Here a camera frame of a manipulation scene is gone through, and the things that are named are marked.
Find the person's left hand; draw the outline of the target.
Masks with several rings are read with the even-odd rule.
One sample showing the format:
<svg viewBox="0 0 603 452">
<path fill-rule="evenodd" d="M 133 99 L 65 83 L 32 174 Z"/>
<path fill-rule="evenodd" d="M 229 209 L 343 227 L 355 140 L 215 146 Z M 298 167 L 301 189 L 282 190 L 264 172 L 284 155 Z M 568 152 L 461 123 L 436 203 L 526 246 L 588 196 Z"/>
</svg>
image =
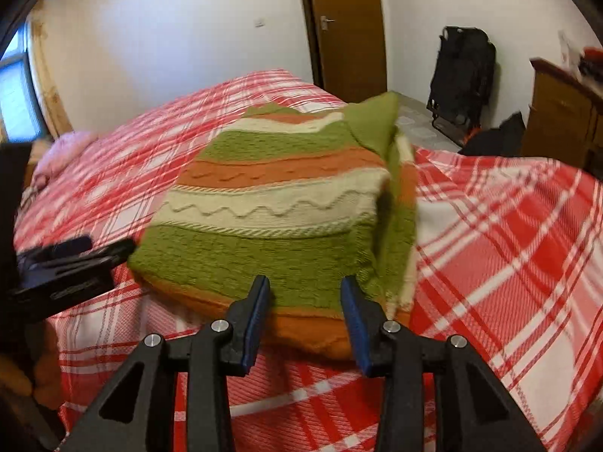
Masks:
<svg viewBox="0 0 603 452">
<path fill-rule="evenodd" d="M 17 363 L 1 351 L 1 390 L 33 397 L 41 406 L 58 410 L 64 398 L 57 334 L 50 321 L 44 321 L 41 329 L 41 350 L 33 363 Z"/>
</svg>

